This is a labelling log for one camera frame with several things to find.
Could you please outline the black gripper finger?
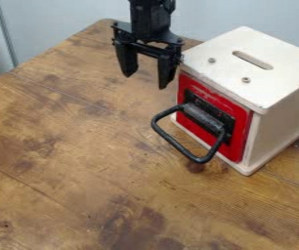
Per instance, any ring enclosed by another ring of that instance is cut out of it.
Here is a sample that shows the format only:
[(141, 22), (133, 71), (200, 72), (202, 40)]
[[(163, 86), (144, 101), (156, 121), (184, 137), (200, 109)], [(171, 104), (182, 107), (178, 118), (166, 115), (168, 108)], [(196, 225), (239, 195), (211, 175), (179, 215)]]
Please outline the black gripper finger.
[(175, 78), (176, 69), (183, 61), (183, 54), (161, 55), (157, 58), (159, 89), (164, 89)]
[(120, 41), (115, 42), (115, 48), (121, 71), (127, 77), (131, 77), (139, 69), (137, 49)]

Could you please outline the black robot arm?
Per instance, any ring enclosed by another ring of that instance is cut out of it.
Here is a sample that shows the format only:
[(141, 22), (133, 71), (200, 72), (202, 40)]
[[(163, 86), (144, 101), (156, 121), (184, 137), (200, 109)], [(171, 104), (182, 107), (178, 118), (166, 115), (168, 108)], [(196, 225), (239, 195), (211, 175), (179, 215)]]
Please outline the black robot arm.
[(131, 77), (139, 70), (139, 54), (157, 59), (159, 88), (175, 78), (183, 60), (183, 39), (172, 33), (171, 15), (176, 0), (128, 0), (131, 21), (112, 24), (112, 44), (121, 71)]

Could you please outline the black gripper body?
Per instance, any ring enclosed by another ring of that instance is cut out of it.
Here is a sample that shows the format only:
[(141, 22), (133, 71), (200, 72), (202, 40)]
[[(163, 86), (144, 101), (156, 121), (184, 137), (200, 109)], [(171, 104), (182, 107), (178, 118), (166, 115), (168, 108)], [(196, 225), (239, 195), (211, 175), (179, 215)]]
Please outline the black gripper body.
[(156, 58), (182, 58), (183, 39), (171, 31), (175, 9), (175, 3), (131, 3), (131, 21), (112, 24), (120, 58), (129, 59), (139, 52)]

